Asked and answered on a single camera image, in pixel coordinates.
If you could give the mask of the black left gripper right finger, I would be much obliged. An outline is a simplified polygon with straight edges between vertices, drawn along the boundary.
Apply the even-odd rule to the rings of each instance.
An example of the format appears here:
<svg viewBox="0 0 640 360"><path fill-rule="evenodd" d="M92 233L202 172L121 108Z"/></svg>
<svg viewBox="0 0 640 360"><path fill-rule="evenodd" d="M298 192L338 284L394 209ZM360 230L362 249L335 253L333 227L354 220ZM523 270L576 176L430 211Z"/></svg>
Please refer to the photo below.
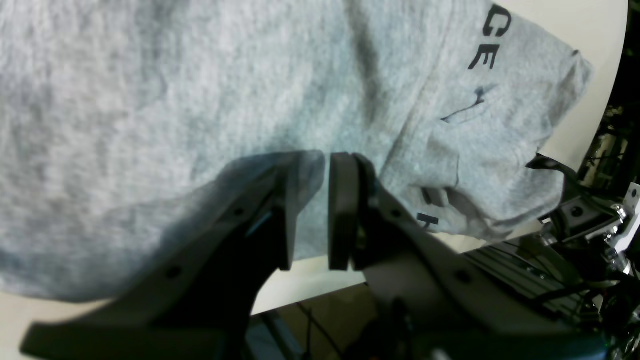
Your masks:
<svg viewBox="0 0 640 360"><path fill-rule="evenodd" d="M531 309L429 235L359 153L330 156L329 268L361 271L382 360L605 360L606 340Z"/></svg>

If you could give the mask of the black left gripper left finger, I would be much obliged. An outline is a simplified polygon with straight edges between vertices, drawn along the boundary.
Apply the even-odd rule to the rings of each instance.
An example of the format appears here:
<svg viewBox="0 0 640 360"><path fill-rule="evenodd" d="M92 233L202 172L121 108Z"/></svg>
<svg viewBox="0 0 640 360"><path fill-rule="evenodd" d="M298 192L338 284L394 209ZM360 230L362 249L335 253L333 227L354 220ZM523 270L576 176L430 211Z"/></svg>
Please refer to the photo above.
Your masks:
<svg viewBox="0 0 640 360"><path fill-rule="evenodd" d="M258 292L293 263L297 191L297 168L268 171L123 296L67 322L32 324L21 353L43 360L237 358Z"/></svg>

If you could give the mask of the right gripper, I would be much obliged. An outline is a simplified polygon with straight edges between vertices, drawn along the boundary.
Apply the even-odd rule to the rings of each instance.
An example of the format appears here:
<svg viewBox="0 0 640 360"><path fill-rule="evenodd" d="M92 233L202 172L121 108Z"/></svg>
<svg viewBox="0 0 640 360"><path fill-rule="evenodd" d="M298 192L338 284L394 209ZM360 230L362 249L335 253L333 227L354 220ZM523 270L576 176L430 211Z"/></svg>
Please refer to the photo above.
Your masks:
<svg viewBox="0 0 640 360"><path fill-rule="evenodd" d="M544 215L549 223L542 233L553 239L548 247L584 281L615 280L628 261L622 249L615 248L614 239L631 223L631 208L592 194L576 171L540 153L526 167L563 176L560 202Z"/></svg>

